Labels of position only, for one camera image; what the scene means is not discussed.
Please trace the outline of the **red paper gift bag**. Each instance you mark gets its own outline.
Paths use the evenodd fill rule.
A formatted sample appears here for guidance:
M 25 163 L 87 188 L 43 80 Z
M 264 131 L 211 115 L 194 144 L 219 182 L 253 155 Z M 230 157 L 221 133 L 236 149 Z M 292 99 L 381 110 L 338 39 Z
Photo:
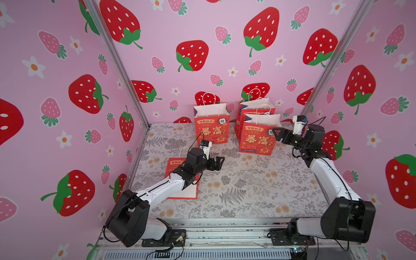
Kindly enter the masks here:
M 170 157 L 167 161 L 167 167 L 165 171 L 165 178 L 171 177 L 173 174 L 173 170 L 175 170 L 179 165 L 181 165 L 185 160 L 186 156 L 182 155 L 182 152 L 188 151 L 188 147 L 181 148 L 179 155 L 176 157 Z M 198 199 L 198 190 L 199 185 L 193 185 L 185 187 L 185 182 L 182 181 L 182 187 L 178 188 L 178 191 L 176 193 L 172 193 L 170 197 L 167 199 L 170 200 L 197 200 Z

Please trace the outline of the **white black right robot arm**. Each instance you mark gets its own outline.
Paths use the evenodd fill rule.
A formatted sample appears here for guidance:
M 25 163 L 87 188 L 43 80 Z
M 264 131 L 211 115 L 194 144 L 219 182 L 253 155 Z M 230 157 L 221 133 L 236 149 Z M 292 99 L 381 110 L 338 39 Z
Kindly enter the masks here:
M 316 177 L 329 207 L 320 218 L 293 218 L 285 230 L 292 242 L 299 236 L 367 243 L 376 208 L 355 193 L 324 149 L 326 140 L 341 143 L 340 136 L 329 136 L 319 125 L 309 125 L 306 132 L 278 127 L 271 130 L 275 139 L 300 152 L 306 166 Z

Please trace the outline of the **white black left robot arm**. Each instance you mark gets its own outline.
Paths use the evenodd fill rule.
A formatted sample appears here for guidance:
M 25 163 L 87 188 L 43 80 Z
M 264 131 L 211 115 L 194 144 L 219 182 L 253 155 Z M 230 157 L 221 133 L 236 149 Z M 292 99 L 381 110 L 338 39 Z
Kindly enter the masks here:
M 166 221 L 149 219 L 149 213 L 159 203 L 188 186 L 197 185 L 197 176 L 204 171 L 220 171 L 224 157 L 211 158 L 210 148 L 192 148 L 184 162 L 180 163 L 162 181 L 141 191 L 126 190 L 116 202 L 109 215 L 102 234 L 111 232 L 126 247 L 135 245 L 139 240 L 155 242 L 165 247 L 172 242 L 175 235 Z

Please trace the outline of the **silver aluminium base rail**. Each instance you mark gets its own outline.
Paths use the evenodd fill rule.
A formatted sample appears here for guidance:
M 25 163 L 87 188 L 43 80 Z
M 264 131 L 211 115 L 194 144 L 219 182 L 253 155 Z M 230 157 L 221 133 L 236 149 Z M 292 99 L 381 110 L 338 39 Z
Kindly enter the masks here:
M 287 218 L 169 219 L 180 245 L 144 247 L 139 241 L 124 246 L 106 232 L 89 255 L 90 260 L 368 260 L 360 243 L 313 237 L 288 239 L 273 232 L 287 227 Z

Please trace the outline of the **silver aluminium corner post right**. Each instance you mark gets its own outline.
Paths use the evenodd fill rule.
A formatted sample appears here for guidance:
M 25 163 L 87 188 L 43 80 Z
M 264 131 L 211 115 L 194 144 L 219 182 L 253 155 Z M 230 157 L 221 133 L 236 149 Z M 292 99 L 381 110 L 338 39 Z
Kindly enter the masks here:
M 312 95 L 310 96 L 306 105 L 304 106 L 301 112 L 301 115 L 304 115 L 304 116 L 308 115 L 315 101 L 319 98 L 326 83 L 331 78 L 333 70 L 339 64 L 341 55 L 348 48 L 351 41 L 354 39 L 355 34 L 357 33 L 358 29 L 362 25 L 363 21 L 365 20 L 373 4 L 374 4 L 374 1 L 371 1 L 371 0 L 360 1 L 359 5 L 357 6 L 355 10 L 355 13 L 350 19 L 349 24 L 347 25 L 343 35 L 341 36 L 339 40 L 339 44 L 336 47 L 334 54 L 332 55 L 329 62 L 326 64 L 326 68 L 323 70 L 320 77 L 318 78 L 314 86 Z

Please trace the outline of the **silver aluminium corner post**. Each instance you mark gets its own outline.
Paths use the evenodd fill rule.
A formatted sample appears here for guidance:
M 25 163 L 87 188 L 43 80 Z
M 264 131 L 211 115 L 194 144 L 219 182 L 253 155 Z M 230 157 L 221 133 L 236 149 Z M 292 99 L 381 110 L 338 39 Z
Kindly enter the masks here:
M 347 25 L 343 35 L 341 36 L 339 40 L 339 44 L 336 47 L 334 54 L 332 55 L 329 62 L 326 64 L 326 68 L 323 70 L 320 77 L 318 78 L 314 86 L 312 95 L 310 96 L 306 105 L 304 106 L 301 112 L 301 115 L 304 115 L 304 116 L 308 115 L 315 101 L 319 98 L 326 83 L 331 78 L 333 70 L 339 64 L 341 55 L 348 48 L 351 41 L 354 39 L 355 34 L 357 33 L 358 29 L 362 25 L 363 21 L 365 20 L 373 4 L 374 4 L 374 1 L 371 1 L 371 0 L 360 1 L 359 5 L 357 6 L 355 10 L 355 13 L 350 19 L 349 24 Z
M 122 83 L 124 84 L 124 87 L 133 103 L 133 106 L 135 107 L 136 112 L 140 116 L 140 119 L 145 129 L 148 131 L 150 128 L 150 124 L 146 118 L 143 108 L 140 105 L 139 98 L 137 97 L 137 94 L 134 90 L 131 79 L 129 78 L 126 72 L 126 69 L 124 65 L 122 64 L 120 55 L 118 54 L 114 46 L 113 39 L 111 38 L 109 32 L 107 31 L 107 27 L 105 25 L 104 19 L 99 11 L 99 5 L 97 4 L 96 1 L 92 1 L 92 0 L 86 0 L 85 4 L 89 9 L 89 13 L 92 17 L 92 20 L 95 23 L 97 30 L 100 33 L 100 37 L 102 38 L 104 45 L 106 46 L 107 51 L 109 52 L 109 56 L 111 57 L 114 63 L 114 66 L 120 76 Z

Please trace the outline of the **silver aluminium corner post left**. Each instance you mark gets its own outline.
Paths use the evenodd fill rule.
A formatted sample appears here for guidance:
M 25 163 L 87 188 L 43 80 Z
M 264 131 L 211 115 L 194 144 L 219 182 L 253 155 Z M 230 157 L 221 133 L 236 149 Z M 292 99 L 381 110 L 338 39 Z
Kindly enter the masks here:
M 122 64 L 120 55 L 118 54 L 114 46 L 113 39 L 111 38 L 109 32 L 107 31 L 107 27 L 105 25 L 104 19 L 99 11 L 99 5 L 97 4 L 96 1 L 92 1 L 92 0 L 86 0 L 85 4 L 89 9 L 89 13 L 92 17 L 92 20 L 95 23 L 97 30 L 100 33 L 100 37 L 102 38 L 104 45 L 106 46 L 107 51 L 109 52 L 109 56 L 111 57 L 114 63 L 114 66 L 120 76 L 122 83 L 124 84 L 124 87 L 133 103 L 133 106 L 135 107 L 136 112 L 140 116 L 140 119 L 145 129 L 148 131 L 150 128 L 150 124 L 146 118 L 143 108 L 140 105 L 139 98 L 137 97 L 137 94 L 134 90 L 131 79 L 129 78 L 126 72 L 126 69 L 124 65 Z

